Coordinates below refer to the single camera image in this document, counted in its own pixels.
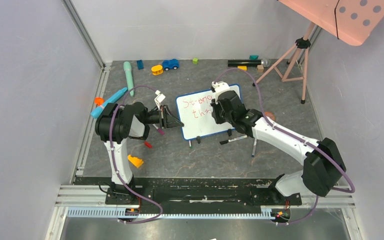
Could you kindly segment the blue framed whiteboard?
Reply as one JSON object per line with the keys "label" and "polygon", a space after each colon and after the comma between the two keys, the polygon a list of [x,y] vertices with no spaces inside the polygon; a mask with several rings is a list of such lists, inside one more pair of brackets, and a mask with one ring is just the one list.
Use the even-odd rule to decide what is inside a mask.
{"label": "blue framed whiteboard", "polygon": [[179,95],[175,99],[179,120],[184,124],[181,128],[183,139],[194,140],[232,129],[228,122],[217,124],[212,117],[211,102],[216,94],[210,89]]}

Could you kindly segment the red marker cap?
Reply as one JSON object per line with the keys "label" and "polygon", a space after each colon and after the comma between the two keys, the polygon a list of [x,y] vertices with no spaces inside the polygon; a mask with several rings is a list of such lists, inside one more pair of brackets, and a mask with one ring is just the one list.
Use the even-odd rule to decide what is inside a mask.
{"label": "red marker cap", "polygon": [[150,148],[150,149],[153,147],[153,146],[152,146],[149,142],[147,142],[147,141],[145,141],[144,144],[145,144],[148,148]]}

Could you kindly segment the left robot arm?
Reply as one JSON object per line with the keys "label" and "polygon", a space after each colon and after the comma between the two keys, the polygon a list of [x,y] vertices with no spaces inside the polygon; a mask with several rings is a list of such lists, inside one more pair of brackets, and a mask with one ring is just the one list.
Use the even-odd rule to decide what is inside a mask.
{"label": "left robot arm", "polygon": [[166,104],[149,110],[141,102],[123,107],[109,103],[97,118],[95,133],[100,137],[108,152],[111,167],[111,182],[107,196],[120,199],[125,204],[137,198],[133,172],[127,153],[127,140],[145,141],[151,125],[162,129],[183,127],[184,123],[174,116]]}

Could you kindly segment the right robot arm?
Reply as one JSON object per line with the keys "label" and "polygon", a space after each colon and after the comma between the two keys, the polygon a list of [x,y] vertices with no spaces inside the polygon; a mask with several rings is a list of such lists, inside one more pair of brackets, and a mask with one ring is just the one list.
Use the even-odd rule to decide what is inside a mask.
{"label": "right robot arm", "polygon": [[239,133],[264,141],[288,154],[299,162],[303,169],[292,174],[281,174],[270,185],[269,199],[282,204],[290,196],[311,192],[325,197],[335,189],[335,184],[346,172],[344,162],[334,141],[297,135],[256,109],[247,109],[239,95],[230,88],[211,91],[212,117],[217,124],[229,123]]}

